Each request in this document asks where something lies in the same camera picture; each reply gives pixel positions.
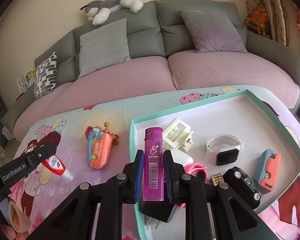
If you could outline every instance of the white watch strap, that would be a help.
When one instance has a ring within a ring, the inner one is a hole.
[[[210,138],[206,143],[206,151],[210,153],[214,153],[213,150],[211,150],[216,145],[220,144],[226,144],[229,147],[224,147],[219,150],[219,152],[224,152],[232,149],[238,149],[239,154],[241,154],[243,150],[243,144],[242,142],[235,136],[230,134],[218,134],[212,138]]]

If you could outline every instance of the smartwatch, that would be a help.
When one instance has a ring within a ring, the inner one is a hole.
[[[218,152],[215,152],[212,148],[217,145],[228,146],[220,148]],[[238,155],[242,153],[242,149],[242,142],[237,137],[230,134],[218,134],[210,138],[206,143],[206,153],[217,154],[217,166],[234,163],[237,160]]]

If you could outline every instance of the throw pillow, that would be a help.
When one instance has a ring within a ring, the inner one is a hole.
[[[233,51],[247,53],[238,32],[224,13],[179,10],[197,53]]]
[[[109,23],[80,36],[79,78],[130,60],[127,19]]]
[[[57,52],[37,66],[34,80],[34,98],[52,92],[57,88]]]

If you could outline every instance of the pink sofa cover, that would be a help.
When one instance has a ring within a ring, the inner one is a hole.
[[[34,101],[17,120],[13,135],[21,141],[39,120],[119,99],[174,91],[168,61],[164,57],[142,57],[95,71],[59,86]]]
[[[280,67],[251,53],[206,52],[175,53],[168,58],[177,90],[255,85],[270,90],[289,109],[299,96],[299,87]]]

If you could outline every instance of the gray and white plush dog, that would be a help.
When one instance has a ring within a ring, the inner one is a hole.
[[[130,8],[130,11],[136,13],[143,7],[143,2],[140,0],[104,0],[92,1],[83,6],[85,14],[92,24],[97,26],[106,22],[111,12],[119,11],[123,8]]]

